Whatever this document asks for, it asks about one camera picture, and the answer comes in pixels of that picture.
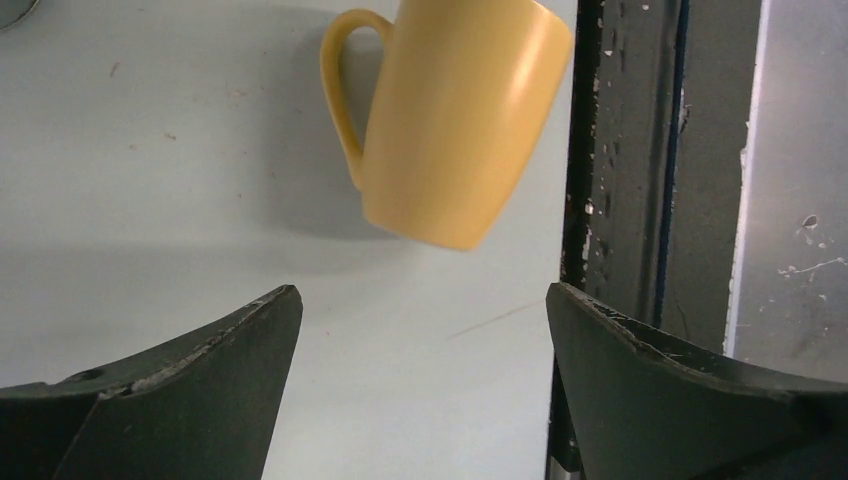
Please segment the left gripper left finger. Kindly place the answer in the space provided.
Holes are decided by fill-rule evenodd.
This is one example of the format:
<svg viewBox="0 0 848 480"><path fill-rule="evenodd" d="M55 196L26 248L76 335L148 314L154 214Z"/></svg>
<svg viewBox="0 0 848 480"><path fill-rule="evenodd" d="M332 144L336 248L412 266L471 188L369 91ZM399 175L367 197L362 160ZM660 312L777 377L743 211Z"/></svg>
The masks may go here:
<svg viewBox="0 0 848 480"><path fill-rule="evenodd" d="M280 286L60 382L1 391L5 479L258 479L301 327Z"/></svg>

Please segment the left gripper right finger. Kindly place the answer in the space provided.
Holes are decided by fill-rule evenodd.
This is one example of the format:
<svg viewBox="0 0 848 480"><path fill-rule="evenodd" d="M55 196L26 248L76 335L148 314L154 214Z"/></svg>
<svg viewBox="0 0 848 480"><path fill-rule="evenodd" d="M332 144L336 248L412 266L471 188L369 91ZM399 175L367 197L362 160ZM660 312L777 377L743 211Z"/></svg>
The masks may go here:
<svg viewBox="0 0 848 480"><path fill-rule="evenodd" d="M744 363L568 284L546 296L592 479L843 479L847 387Z"/></svg>

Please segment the yellow mug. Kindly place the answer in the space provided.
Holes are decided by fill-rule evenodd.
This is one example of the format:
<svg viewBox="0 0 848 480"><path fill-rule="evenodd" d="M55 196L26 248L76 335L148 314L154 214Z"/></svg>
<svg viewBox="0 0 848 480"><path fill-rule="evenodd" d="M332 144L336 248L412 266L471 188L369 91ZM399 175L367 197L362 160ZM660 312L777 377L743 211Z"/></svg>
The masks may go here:
<svg viewBox="0 0 848 480"><path fill-rule="evenodd" d="M383 58L363 136L340 72L347 37L368 27ZM475 248L514 191L567 70L573 35L536 1L404 1L394 20L353 9L320 48L326 103L372 225Z"/></svg>

